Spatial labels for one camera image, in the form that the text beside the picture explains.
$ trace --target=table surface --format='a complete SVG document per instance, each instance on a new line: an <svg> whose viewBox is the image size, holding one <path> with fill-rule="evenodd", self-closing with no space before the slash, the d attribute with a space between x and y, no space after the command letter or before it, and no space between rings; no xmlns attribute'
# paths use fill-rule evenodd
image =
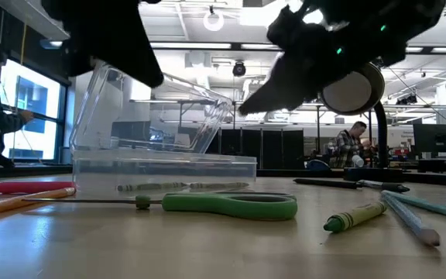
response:
<svg viewBox="0 0 446 279"><path fill-rule="evenodd" d="M40 177L33 180L66 180ZM446 187L406 184L407 194L446 204ZM349 231L322 229L337 212L379 192L258 178L257 191L297 196L293 221L164 212L153 205L53 204L0 214L0 278L445 278L446 217L414 211L441 235L421 245L391 212Z"/></svg>

